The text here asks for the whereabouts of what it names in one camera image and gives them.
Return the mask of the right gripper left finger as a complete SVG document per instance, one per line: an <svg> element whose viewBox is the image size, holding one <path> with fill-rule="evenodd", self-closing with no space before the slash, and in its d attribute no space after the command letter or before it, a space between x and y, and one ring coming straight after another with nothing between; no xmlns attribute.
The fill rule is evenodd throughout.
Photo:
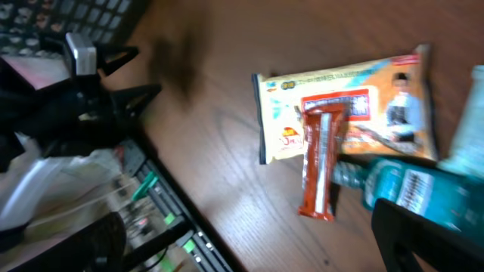
<svg viewBox="0 0 484 272"><path fill-rule="evenodd" d="M111 212L12 270L120 272L124 270L126 240L122 217Z"/></svg>

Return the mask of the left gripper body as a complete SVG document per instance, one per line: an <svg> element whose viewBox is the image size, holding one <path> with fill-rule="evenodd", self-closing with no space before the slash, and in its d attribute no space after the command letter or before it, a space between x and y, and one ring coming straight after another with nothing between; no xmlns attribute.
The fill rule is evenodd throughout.
<svg viewBox="0 0 484 272"><path fill-rule="evenodd" d="M66 79L35 90L17 75L1 74L1 146L19 147L21 133L42 147L117 145L116 92L98 76Z"/></svg>

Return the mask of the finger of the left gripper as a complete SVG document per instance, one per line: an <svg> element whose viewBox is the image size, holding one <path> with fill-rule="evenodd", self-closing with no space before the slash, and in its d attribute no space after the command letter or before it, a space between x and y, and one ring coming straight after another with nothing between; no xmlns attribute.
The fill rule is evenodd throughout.
<svg viewBox="0 0 484 272"><path fill-rule="evenodd" d="M138 54L135 46L121 46L95 43L97 50L97 68L109 76L120 67L133 60Z"/></svg>
<svg viewBox="0 0 484 272"><path fill-rule="evenodd" d="M113 114L118 121L137 119L149 103L162 91L159 84L141 85L110 93Z"/></svg>

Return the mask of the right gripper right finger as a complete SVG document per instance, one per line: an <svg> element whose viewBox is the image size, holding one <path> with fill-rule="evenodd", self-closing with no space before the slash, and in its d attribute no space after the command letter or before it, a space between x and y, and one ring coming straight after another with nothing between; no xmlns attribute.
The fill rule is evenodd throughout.
<svg viewBox="0 0 484 272"><path fill-rule="evenodd" d="M483 247L387 199L376 201L371 218L388 271L421 271L416 256L438 271L482 271Z"/></svg>

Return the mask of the blue mouthwash bottle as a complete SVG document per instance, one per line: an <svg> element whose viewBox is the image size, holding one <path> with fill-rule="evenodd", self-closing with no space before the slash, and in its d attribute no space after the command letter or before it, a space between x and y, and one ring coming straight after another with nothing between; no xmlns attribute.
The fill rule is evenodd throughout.
<svg viewBox="0 0 484 272"><path fill-rule="evenodd" d="M379 158L368 167L338 162L333 182L362 190L366 209L387 199L483 244L483 182L475 178Z"/></svg>

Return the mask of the teal wet wipes pack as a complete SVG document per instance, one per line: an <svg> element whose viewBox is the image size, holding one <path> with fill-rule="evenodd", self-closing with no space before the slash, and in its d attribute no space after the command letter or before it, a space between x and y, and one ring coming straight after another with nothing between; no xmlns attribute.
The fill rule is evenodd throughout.
<svg viewBox="0 0 484 272"><path fill-rule="evenodd" d="M438 167L483 179L483 65L473 68L472 78L473 85L448 158L439 162Z"/></svg>

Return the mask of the yellow snack bag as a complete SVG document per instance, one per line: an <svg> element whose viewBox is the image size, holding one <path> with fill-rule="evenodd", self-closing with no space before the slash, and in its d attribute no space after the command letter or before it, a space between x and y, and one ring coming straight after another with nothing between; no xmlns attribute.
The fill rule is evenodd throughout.
<svg viewBox="0 0 484 272"><path fill-rule="evenodd" d="M282 76L252 76L260 126L259 161L303 155L309 117L332 113L345 155L436 161L427 84L430 45L408 54Z"/></svg>

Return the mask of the brown Top chocolate bar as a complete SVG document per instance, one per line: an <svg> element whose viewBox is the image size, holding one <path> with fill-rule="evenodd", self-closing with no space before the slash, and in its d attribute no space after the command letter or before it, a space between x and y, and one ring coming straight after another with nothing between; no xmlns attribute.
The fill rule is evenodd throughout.
<svg viewBox="0 0 484 272"><path fill-rule="evenodd" d="M300 215L333 221L330 183L344 134L345 105L316 106L303 114L305 154L302 170Z"/></svg>

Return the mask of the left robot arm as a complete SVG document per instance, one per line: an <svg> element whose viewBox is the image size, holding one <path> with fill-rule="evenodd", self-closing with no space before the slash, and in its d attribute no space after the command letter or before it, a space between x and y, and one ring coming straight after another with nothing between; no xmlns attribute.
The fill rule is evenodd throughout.
<svg viewBox="0 0 484 272"><path fill-rule="evenodd" d="M101 83L136 47L65 47L66 63L1 58L1 250L24 238L54 175L73 157L113 149L138 127L159 84L110 91Z"/></svg>

